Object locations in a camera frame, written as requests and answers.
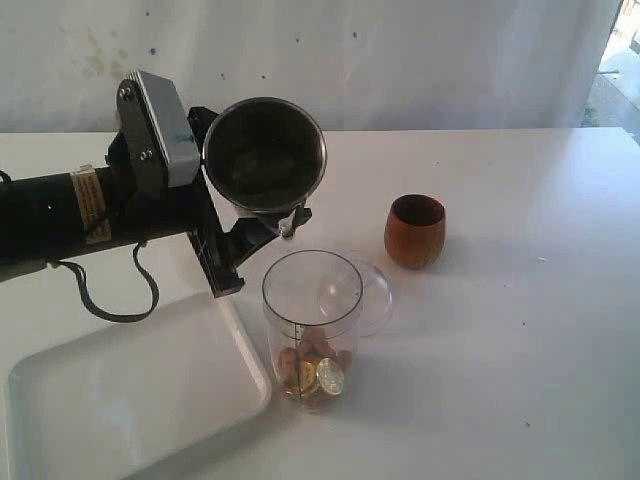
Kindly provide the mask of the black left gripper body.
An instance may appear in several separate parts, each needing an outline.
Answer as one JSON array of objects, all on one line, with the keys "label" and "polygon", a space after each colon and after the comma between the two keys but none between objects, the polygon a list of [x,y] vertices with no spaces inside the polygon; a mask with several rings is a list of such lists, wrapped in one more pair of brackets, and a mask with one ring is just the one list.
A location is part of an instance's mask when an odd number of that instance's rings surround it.
[{"label": "black left gripper body", "polygon": [[139,193],[123,125],[108,147],[106,161],[112,176],[108,204],[114,210],[106,249],[185,233],[216,298],[243,288],[245,282],[230,260],[226,233],[201,171],[192,184],[168,189],[159,198]]}]

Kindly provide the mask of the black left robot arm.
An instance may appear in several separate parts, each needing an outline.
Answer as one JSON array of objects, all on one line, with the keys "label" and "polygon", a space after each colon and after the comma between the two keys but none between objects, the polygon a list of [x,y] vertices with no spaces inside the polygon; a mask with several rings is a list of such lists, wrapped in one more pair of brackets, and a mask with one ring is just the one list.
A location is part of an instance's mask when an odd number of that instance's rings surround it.
[{"label": "black left robot arm", "polygon": [[221,113],[161,113],[140,101],[118,110],[104,167],[2,177],[3,278],[63,266],[85,289],[76,257],[184,233],[221,297],[242,289],[242,263],[309,220],[326,146],[300,107],[263,97]]}]

